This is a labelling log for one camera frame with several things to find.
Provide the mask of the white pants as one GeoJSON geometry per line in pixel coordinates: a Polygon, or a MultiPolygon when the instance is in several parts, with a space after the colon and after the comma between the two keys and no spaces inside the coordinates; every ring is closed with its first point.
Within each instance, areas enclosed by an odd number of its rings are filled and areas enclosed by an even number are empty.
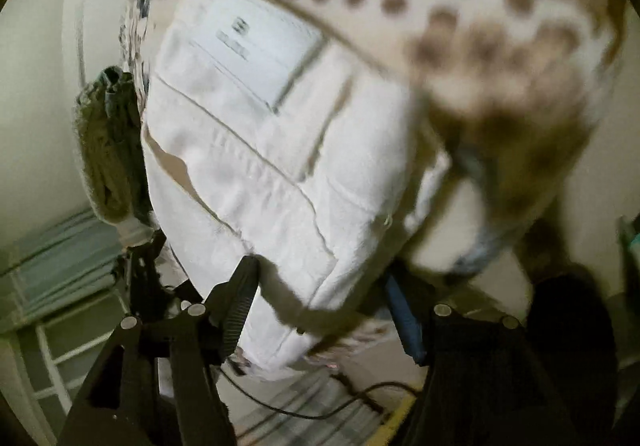
{"type": "Polygon", "coordinates": [[[276,378],[359,320],[450,161],[419,91],[271,0],[181,0],[143,111],[149,194],[198,293],[258,257],[233,346],[276,378]]]}

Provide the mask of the green striped curtain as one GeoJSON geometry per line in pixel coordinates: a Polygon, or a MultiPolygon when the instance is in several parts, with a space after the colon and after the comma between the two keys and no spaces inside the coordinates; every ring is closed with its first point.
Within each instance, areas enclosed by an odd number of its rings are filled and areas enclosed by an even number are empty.
{"type": "Polygon", "coordinates": [[[111,288],[116,228],[84,210],[1,250],[1,331],[16,331],[111,288]]]}

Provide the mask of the white framed window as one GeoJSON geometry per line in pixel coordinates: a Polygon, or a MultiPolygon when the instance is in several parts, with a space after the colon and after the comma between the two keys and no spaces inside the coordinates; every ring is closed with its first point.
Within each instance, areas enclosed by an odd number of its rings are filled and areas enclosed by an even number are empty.
{"type": "Polygon", "coordinates": [[[1,395],[38,445],[54,445],[126,307],[105,291],[1,336],[1,395]]]}

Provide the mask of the dark green quilt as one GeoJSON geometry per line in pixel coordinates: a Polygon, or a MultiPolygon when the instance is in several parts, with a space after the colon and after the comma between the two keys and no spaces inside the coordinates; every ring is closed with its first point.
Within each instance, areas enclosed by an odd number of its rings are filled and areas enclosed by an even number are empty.
{"type": "Polygon", "coordinates": [[[72,126],[77,165],[96,216],[117,225],[152,224],[134,79],[109,66],[76,97],[72,126]]]}

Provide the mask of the white bed headboard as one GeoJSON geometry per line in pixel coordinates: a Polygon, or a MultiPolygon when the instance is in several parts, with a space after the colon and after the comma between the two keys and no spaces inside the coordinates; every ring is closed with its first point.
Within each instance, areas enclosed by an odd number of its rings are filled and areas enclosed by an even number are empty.
{"type": "Polygon", "coordinates": [[[119,31],[126,0],[63,0],[62,61],[65,88],[76,97],[112,65],[120,65],[119,31]]]}

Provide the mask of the floral and checked bed blanket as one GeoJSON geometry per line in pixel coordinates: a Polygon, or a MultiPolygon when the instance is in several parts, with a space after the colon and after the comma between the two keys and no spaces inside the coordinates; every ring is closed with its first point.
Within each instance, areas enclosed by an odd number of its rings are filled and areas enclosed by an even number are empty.
{"type": "Polygon", "coordinates": [[[477,183],[480,227],[445,264],[472,275],[552,203],[599,124],[628,0],[278,0],[432,98],[430,120],[477,183]]]}

